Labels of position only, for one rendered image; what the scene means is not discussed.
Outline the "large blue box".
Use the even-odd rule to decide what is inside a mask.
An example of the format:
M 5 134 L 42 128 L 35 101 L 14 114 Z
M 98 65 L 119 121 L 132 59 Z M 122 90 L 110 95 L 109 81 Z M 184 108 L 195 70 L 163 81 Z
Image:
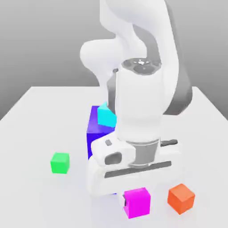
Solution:
M 88 121 L 86 138 L 87 138 L 87 153 L 88 159 L 92 156 L 91 143 L 115 130 L 114 127 L 103 126 L 98 124 L 98 109 L 99 106 L 92 106 L 90 118 Z

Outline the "small orange cube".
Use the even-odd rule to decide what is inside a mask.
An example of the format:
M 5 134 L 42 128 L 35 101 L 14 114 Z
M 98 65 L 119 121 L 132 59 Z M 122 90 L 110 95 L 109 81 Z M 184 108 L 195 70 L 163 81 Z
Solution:
M 168 192 L 167 203 L 179 214 L 193 207 L 195 194 L 184 184 L 171 188 Z

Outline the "small magenta cube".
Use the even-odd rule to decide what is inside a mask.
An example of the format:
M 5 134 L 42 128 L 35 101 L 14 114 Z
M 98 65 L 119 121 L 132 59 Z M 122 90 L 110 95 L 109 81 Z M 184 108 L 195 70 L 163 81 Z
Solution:
M 125 191 L 124 194 L 124 211 L 129 219 L 150 214 L 151 196 L 145 187 Z

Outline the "small cyan cube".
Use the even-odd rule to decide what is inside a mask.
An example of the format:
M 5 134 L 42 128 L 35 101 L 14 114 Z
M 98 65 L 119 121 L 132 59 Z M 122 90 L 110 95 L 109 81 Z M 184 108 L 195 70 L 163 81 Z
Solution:
M 98 113 L 98 124 L 114 128 L 116 126 L 117 117 L 108 108 L 107 103 L 103 103 L 97 109 Z

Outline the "small green cube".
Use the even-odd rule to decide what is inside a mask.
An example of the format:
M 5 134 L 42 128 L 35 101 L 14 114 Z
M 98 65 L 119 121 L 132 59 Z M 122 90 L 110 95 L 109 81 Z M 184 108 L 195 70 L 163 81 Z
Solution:
M 67 174 L 70 166 L 69 153 L 56 152 L 50 161 L 50 165 L 52 173 Z

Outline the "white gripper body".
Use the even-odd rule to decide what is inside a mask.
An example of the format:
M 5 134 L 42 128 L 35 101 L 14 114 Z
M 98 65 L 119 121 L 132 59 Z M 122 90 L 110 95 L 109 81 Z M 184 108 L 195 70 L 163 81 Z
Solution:
M 102 196 L 142 187 L 154 187 L 176 179 L 180 174 L 180 156 L 164 157 L 161 162 L 145 168 L 119 168 L 108 170 L 93 157 L 88 162 L 87 187 L 91 195 Z

